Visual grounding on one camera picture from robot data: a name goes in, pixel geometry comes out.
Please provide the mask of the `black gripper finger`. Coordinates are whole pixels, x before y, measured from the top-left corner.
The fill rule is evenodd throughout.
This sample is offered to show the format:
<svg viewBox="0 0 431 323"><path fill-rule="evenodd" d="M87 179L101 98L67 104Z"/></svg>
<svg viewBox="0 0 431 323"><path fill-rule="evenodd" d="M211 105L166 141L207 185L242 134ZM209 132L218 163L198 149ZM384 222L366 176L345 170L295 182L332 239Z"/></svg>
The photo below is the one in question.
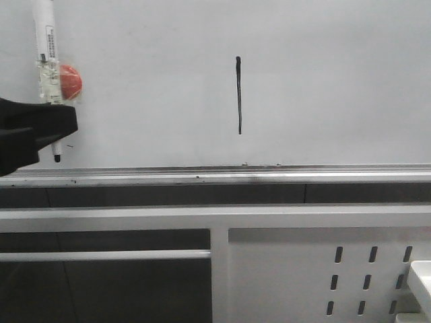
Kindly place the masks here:
<svg viewBox="0 0 431 323"><path fill-rule="evenodd" d="M78 130L75 108L62 104L29 104L1 98L1 129L30 130L37 148L44 148Z"/></svg>
<svg viewBox="0 0 431 323"><path fill-rule="evenodd" d="M1 176L39 162L34 129L1 129Z"/></svg>

